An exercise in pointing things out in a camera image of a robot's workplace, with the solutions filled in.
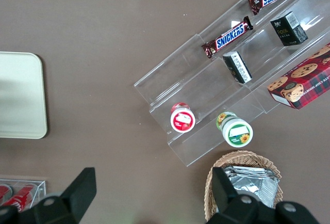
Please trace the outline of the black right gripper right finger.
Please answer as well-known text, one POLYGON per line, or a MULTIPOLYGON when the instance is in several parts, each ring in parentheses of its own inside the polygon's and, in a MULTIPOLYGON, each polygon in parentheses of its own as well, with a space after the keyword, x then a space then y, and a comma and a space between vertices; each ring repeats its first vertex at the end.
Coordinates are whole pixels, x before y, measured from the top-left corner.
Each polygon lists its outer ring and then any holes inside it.
POLYGON ((220 167, 212 169, 212 193, 218 207, 208 223, 255 223, 259 203, 253 197, 240 195, 220 167))

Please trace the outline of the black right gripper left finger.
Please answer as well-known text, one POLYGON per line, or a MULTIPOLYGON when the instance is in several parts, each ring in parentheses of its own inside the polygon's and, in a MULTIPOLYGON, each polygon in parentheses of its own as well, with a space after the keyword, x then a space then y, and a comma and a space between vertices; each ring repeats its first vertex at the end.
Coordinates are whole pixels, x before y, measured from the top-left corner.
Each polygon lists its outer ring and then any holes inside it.
POLYGON ((60 196, 47 197, 35 205, 35 223, 80 223, 96 192, 95 168, 87 167, 60 196))

